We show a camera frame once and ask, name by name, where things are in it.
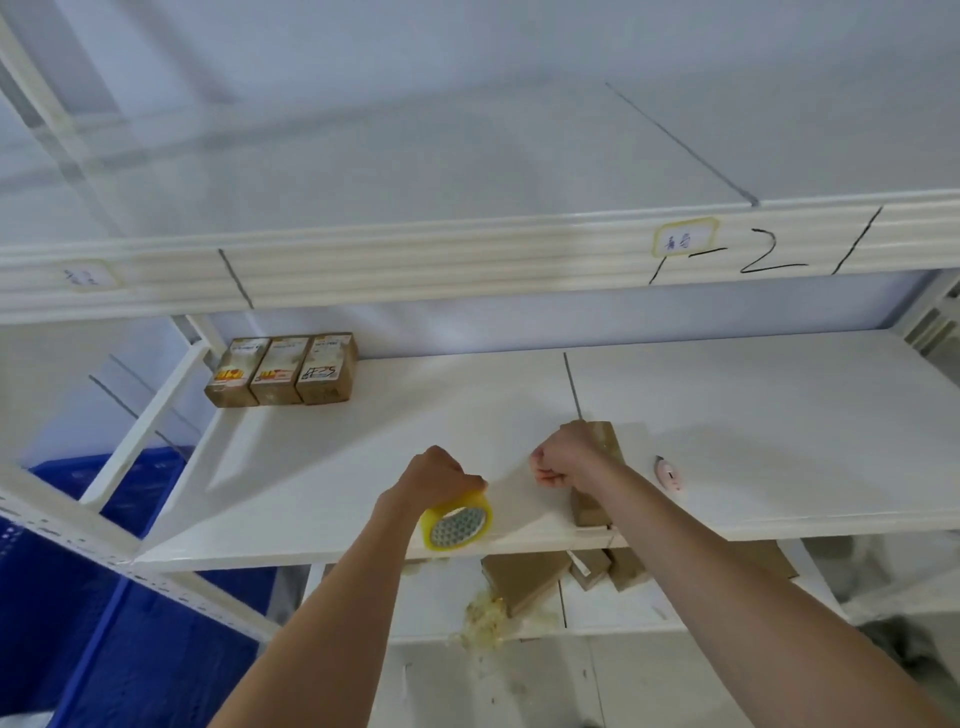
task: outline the handwritten label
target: handwritten label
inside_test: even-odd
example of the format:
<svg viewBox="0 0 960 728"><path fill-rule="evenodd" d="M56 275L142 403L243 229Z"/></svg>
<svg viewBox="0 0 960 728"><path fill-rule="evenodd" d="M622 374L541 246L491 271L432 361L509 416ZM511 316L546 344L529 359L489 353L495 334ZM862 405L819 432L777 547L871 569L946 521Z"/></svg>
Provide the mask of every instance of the handwritten label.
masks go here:
<svg viewBox="0 0 960 728"><path fill-rule="evenodd" d="M690 255L713 247L720 221L715 217L698 217L679 223L661 225L654 232L654 257Z"/></svg>
<svg viewBox="0 0 960 728"><path fill-rule="evenodd" d="M71 260L63 263L60 271L67 287L78 293L115 291L124 287L123 281L104 260Z"/></svg>

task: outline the white wall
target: white wall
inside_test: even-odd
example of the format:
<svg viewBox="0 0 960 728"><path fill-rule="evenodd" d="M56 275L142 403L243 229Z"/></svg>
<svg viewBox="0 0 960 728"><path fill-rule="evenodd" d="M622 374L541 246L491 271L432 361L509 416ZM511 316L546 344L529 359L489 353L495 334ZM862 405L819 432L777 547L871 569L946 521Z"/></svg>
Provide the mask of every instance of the white wall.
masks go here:
<svg viewBox="0 0 960 728"><path fill-rule="evenodd" d="M924 272L218 313L227 338L353 331L363 358L888 326Z"/></svg>
<svg viewBox="0 0 960 728"><path fill-rule="evenodd" d="M185 341L167 318L10 327L0 334L5 355L0 411L5 437L13 433L6 453L24 467L113 452L133 415L104 388L139 414L186 352ZM58 366L64 361L67 367ZM213 406L203 395L208 378L209 371L198 368L160 421L157 430L176 446L196 445L212 417ZM166 446L156 435L147 444Z"/></svg>

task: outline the yellow tape roll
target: yellow tape roll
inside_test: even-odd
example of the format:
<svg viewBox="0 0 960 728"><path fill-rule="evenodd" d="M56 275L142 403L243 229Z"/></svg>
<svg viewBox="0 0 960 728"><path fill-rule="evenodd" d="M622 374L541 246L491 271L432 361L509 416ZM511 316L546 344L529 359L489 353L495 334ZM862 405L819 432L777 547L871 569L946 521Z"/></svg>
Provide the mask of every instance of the yellow tape roll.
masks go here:
<svg viewBox="0 0 960 728"><path fill-rule="evenodd" d="M493 522L493 510L483 491L457 497L420 516L423 545L431 551L452 551L483 536Z"/></svg>

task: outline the cardboard package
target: cardboard package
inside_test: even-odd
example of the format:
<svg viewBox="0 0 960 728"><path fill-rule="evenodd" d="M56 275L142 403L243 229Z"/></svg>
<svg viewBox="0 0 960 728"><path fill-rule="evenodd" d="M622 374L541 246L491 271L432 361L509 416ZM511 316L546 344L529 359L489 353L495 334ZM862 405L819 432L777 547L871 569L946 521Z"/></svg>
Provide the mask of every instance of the cardboard package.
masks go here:
<svg viewBox="0 0 960 728"><path fill-rule="evenodd" d="M732 541L731 546L775 576L792 579L798 576L793 564L783 555L776 541Z"/></svg>
<svg viewBox="0 0 960 728"><path fill-rule="evenodd" d="M620 451L620 443L617 442L612 423L587 424L597 442L600 443L600 447L622 463L623 452ZM573 511L573 522L577 525L611 525L613 523L596 498L581 493L576 488L570 489L570 509Z"/></svg>
<svg viewBox="0 0 960 728"><path fill-rule="evenodd" d="M612 561L602 548L593 548L589 551L568 551L570 557L570 573L576 579L580 588L588 592L607 575Z"/></svg>
<svg viewBox="0 0 960 728"><path fill-rule="evenodd" d="M331 404L349 400L358 355L352 333L314 336L297 378L297 392L303 403Z"/></svg>
<svg viewBox="0 0 960 728"><path fill-rule="evenodd" d="M256 407L259 402L250 382L268 346L270 339L265 337L233 339L204 388L207 398L218 407Z"/></svg>
<svg viewBox="0 0 960 728"><path fill-rule="evenodd" d="M612 561L610 580L618 592L642 584L650 578L650 572L632 548L608 548L607 555Z"/></svg>
<svg viewBox="0 0 960 728"><path fill-rule="evenodd" d="M309 336L277 336L253 376L250 390L260 404L300 404L297 377L306 357Z"/></svg>
<svg viewBox="0 0 960 728"><path fill-rule="evenodd" d="M484 556L480 566L512 619L550 591L570 568L570 557L566 551L502 553Z"/></svg>

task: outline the blue plastic crate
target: blue plastic crate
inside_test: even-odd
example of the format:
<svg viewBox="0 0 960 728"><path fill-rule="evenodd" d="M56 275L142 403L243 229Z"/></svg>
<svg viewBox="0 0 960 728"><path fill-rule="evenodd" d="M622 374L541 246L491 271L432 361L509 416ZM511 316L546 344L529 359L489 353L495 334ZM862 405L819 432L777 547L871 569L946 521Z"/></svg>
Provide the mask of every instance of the blue plastic crate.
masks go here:
<svg viewBox="0 0 960 728"><path fill-rule="evenodd" d="M108 455L43 463L33 473L78 498ZM169 448L137 458L103 510L140 535L184 465ZM119 576L0 520L0 716L53 710Z"/></svg>
<svg viewBox="0 0 960 728"><path fill-rule="evenodd" d="M266 612L276 569L212 571ZM202 728L256 658L257 643L124 579L50 728Z"/></svg>
<svg viewBox="0 0 960 728"><path fill-rule="evenodd" d="M35 473L79 497L107 459L55 461ZM171 449L145 450L103 514L143 535L183 465ZM2 670L0 690L18 693L0 715L56 707L50 728L200 728L253 664L254 640L29 531L7 530L11 536L0 539L0 663L10 669ZM202 576L265 613L276 569Z"/></svg>

